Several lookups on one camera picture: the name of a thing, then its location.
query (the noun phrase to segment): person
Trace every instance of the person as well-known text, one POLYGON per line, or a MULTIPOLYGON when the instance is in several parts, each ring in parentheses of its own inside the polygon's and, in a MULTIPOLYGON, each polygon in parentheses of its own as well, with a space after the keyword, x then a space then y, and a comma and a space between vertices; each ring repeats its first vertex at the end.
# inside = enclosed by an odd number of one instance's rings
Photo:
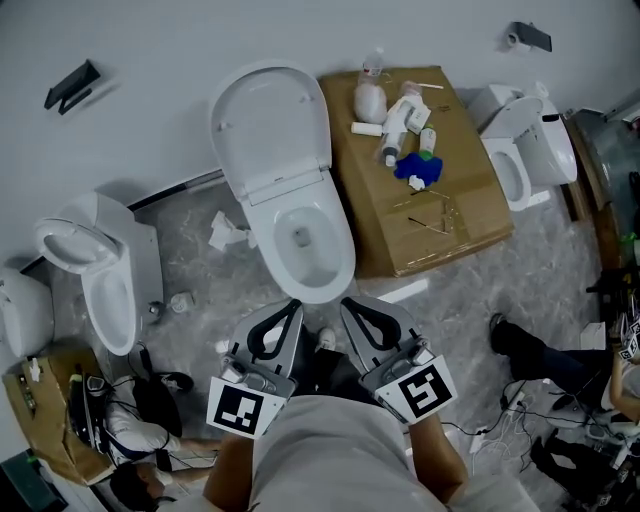
POLYGON ((600 493, 617 477, 610 459, 602 453, 578 443, 558 439, 555 430, 543 445, 538 437, 531 447, 531 460, 545 475, 558 482, 574 498, 592 504, 600 493), (556 462, 554 455, 561 455, 573 462, 568 468, 556 462))
POLYGON ((615 411, 613 422, 631 423, 625 435, 640 433, 640 358, 624 361, 618 350, 565 350, 548 347, 497 313, 490 321, 491 346, 509 357, 514 380, 551 379, 570 395, 554 410, 577 398, 594 409, 615 411))
POLYGON ((205 478, 211 468, 170 471, 171 463, 159 454, 191 450, 215 451, 220 440, 180 437, 182 423, 168 386, 190 389, 191 379, 177 372, 152 374, 149 380, 125 376, 112 385, 106 400, 109 450, 116 470, 109 485, 115 497, 131 510, 154 510, 165 486, 205 478), (156 464, 148 462, 156 453, 156 464))
POLYGON ((413 472, 398 420, 360 387, 348 356, 320 338, 266 434, 227 434, 203 495, 162 512, 538 511, 515 479, 469 479, 435 414, 409 427, 413 472))

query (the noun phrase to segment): person's arm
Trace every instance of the person's arm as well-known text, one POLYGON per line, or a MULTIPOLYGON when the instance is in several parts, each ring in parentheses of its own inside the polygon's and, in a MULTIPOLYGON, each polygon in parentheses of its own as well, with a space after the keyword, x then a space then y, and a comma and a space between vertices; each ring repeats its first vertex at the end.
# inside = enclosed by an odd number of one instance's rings
POLYGON ((640 400, 624 396, 622 388, 622 358, 615 352, 613 355, 613 369, 611 370, 611 403, 634 423, 640 422, 640 400))
POLYGON ((469 474, 460 455, 444 435, 440 418, 433 414, 409 427, 413 463, 420 483, 442 503, 464 486, 469 474))
POLYGON ((180 438, 180 447, 184 450, 193 450, 195 452, 208 452, 220 449, 222 441, 218 439, 191 439, 180 438))
POLYGON ((196 480, 200 480, 201 478, 208 477, 212 469, 213 468, 211 467, 178 469, 176 471, 171 471, 169 474, 176 484, 188 484, 195 482, 196 480))
POLYGON ((252 439, 227 434, 204 488, 204 497, 224 512, 246 511, 251 496, 252 457, 252 439))

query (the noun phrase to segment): black hair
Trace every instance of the black hair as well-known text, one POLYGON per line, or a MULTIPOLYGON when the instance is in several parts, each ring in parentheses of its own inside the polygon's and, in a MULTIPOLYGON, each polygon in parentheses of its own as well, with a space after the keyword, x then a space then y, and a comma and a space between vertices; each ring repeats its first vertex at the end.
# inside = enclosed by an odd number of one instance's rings
POLYGON ((111 475, 111 492, 131 510, 148 512, 156 509, 156 500, 147 492, 147 484, 138 476, 135 464, 127 462, 111 475))

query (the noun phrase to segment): tile floor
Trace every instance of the tile floor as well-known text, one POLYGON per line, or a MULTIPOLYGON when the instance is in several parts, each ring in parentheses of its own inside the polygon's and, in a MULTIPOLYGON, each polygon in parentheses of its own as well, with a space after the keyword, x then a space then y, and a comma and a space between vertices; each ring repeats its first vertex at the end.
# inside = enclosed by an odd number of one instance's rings
MULTIPOLYGON (((203 420, 208 379, 220 368, 219 342, 229 339, 242 316, 286 298, 257 249, 238 243, 219 252, 207 245, 218 210, 237 226, 246 226, 240 205, 226 184, 195 194, 181 192, 136 212, 139 221, 158 229, 165 297, 189 290, 196 302, 195 309, 185 314, 167 310, 158 324, 146 329, 142 340, 157 368, 193 376, 195 392, 179 403, 185 435, 190 436, 220 435, 203 420)), ((460 398, 442 412, 442 420, 467 431, 496 422, 501 390, 510 381, 506 361, 491 352, 487 340, 487 324, 495 311, 506 313, 559 348, 578 348, 580 331, 598 318, 595 297, 585 293, 600 270, 590 223, 571 223, 556 191, 550 201, 516 213, 513 219, 514 235, 480 253, 408 278, 354 280, 348 290, 349 294, 377 297, 424 280, 421 284, 426 288, 400 304, 415 317, 434 351, 445 355, 453 374, 460 398)), ((35 273, 52 286, 57 343, 89 343, 106 375, 116 378, 129 373, 127 358, 109 354, 98 340, 79 277, 48 263, 35 273)), ((305 320, 312 331, 331 325, 338 334, 338 348, 351 350, 337 301, 305 306, 305 320)), ((135 366, 135 354, 131 360, 135 366)), ((554 401, 549 390, 551 387, 539 382, 525 386, 525 401, 532 411, 548 413, 554 401)), ((528 448, 527 435, 522 433, 522 421, 517 425, 506 421, 487 436, 500 439, 501 444, 484 448, 475 459, 469 455, 471 438, 447 427, 470 471, 472 467, 476 474, 520 471, 520 454, 528 448)), ((525 423, 533 436, 550 430, 543 419, 528 416, 525 423)), ((526 465, 528 457, 523 460, 526 465)), ((559 509, 562 489, 535 466, 528 467, 520 478, 543 512, 559 509)))

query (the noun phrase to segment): cardboard box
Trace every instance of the cardboard box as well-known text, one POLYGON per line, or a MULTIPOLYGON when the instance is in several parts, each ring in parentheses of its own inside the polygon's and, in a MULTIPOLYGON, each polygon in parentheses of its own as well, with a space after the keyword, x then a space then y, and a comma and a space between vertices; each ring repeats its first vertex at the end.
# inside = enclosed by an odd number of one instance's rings
POLYGON ((31 449, 47 461, 58 475, 81 485, 91 485, 109 473, 111 462, 73 433, 67 417, 69 378, 76 365, 92 375, 102 375, 90 349, 69 350, 37 359, 40 375, 37 382, 30 363, 22 364, 22 372, 36 403, 35 414, 27 406, 19 375, 5 375, 4 386, 9 402, 31 449))
MULTIPOLYGON (((385 70, 388 106, 405 80, 441 85, 423 89, 444 162, 438 183, 416 193, 375 160, 377 137, 353 135, 357 73, 323 77, 333 147, 333 176, 356 241, 359 277, 403 276, 450 262, 504 240, 513 231, 502 188, 465 108, 439 67, 385 70)), ((417 151, 407 133, 404 157, 417 151)))

